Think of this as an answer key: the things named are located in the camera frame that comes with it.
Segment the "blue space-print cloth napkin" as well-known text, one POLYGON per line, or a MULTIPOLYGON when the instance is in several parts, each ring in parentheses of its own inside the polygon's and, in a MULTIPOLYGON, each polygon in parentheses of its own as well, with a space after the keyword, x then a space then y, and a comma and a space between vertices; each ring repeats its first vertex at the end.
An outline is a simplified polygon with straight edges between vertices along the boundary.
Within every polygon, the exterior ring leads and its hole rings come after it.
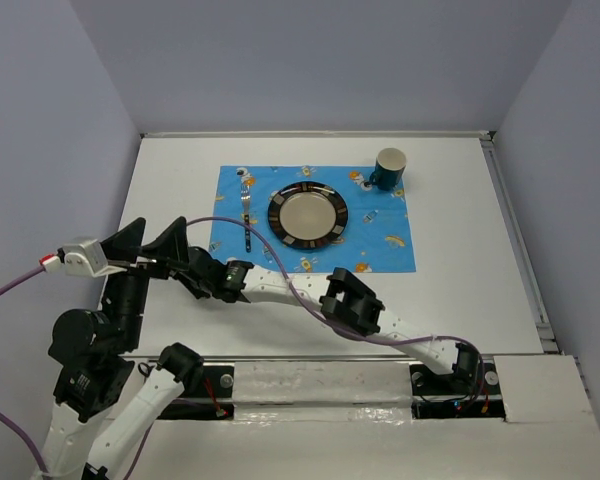
POLYGON ((278 255, 289 273, 330 273, 343 267, 357 273, 413 273, 416 262, 408 209, 402 183, 382 191, 365 181, 372 166, 222 166, 217 182, 213 214, 238 220, 243 213, 240 185, 250 188, 250 222, 269 244, 252 238, 250 251, 239 227, 214 221, 209 251, 216 259, 248 260, 273 270, 278 255), (339 193, 348 208, 344 233, 323 249, 298 250, 285 245, 272 232, 267 210, 283 187, 302 180, 325 184, 339 193))

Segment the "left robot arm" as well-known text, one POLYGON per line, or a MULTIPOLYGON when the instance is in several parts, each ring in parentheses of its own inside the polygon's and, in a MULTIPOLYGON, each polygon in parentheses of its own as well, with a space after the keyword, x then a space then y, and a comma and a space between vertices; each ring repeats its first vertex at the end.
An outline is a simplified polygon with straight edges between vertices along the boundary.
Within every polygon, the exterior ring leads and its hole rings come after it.
POLYGON ((71 309, 54 323, 48 354, 61 371, 36 479, 114 478, 164 409, 200 386, 203 358, 174 343, 113 423, 104 423, 134 369, 124 356, 139 345, 150 281, 177 277, 189 266, 184 218, 149 244, 142 242, 145 226, 138 218, 104 241, 75 239, 53 259, 67 274, 102 277, 105 286, 98 309, 71 309))

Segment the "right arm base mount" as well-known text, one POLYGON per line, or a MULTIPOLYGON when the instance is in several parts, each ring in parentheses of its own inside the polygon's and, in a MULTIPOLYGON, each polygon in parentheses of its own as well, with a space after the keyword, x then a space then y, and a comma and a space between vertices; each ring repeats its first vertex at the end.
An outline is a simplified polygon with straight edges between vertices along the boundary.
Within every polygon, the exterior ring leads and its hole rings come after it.
POLYGON ((434 375, 422 364, 411 364, 412 415, 416 420, 506 418, 499 376, 494 362, 485 364, 480 394, 470 404, 470 384, 434 375))

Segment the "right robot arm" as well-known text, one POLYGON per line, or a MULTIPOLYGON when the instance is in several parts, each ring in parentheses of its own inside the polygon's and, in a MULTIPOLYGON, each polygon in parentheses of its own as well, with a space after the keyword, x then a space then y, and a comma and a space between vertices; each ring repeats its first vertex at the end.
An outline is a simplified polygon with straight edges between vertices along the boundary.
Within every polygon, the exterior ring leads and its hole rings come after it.
POLYGON ((187 267, 171 276, 197 299, 303 308, 343 338, 386 346, 420 361, 453 392, 466 390, 484 373, 484 360, 469 341, 426 333, 409 323, 345 268, 328 275, 289 275, 248 261, 222 263, 191 247, 187 267))

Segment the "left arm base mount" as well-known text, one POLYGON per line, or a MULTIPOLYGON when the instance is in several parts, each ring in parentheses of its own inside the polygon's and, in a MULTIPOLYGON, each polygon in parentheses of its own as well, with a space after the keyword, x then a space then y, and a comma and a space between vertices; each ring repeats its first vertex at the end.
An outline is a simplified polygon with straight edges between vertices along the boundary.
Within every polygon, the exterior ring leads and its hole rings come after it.
POLYGON ((234 365, 211 363, 196 386, 187 387, 158 416, 159 420, 228 421, 234 417, 234 365))

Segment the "black rimmed dinner plate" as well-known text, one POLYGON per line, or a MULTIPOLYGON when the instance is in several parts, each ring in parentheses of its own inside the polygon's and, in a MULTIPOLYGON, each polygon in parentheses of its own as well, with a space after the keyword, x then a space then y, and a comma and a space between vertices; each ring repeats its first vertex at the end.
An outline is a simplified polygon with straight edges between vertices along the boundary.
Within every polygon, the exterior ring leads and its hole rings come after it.
POLYGON ((333 187, 300 181, 272 194, 266 219, 283 245, 303 251, 321 250, 342 238, 349 208, 333 187))

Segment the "dark green mug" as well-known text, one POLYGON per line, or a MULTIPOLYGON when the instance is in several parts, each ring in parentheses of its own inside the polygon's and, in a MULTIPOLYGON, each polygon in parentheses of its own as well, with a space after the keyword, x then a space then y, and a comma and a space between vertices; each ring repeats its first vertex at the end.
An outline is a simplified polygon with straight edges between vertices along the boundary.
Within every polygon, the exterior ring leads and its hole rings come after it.
POLYGON ((375 167, 368 184, 381 191, 391 191, 400 182, 407 165, 406 155, 399 149, 388 147, 376 156, 375 167))

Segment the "metal fork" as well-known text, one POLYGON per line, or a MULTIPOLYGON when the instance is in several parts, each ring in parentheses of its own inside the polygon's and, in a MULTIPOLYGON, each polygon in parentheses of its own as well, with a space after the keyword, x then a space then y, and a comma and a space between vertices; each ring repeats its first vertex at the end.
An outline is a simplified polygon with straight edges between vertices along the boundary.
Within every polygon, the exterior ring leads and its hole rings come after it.
POLYGON ((250 187, 247 183, 241 184, 241 204, 242 204, 242 217, 243 223, 245 225, 245 250, 247 253, 250 253, 252 250, 251 243, 251 231, 250 231, 250 204, 251 204, 251 195, 250 195, 250 187))

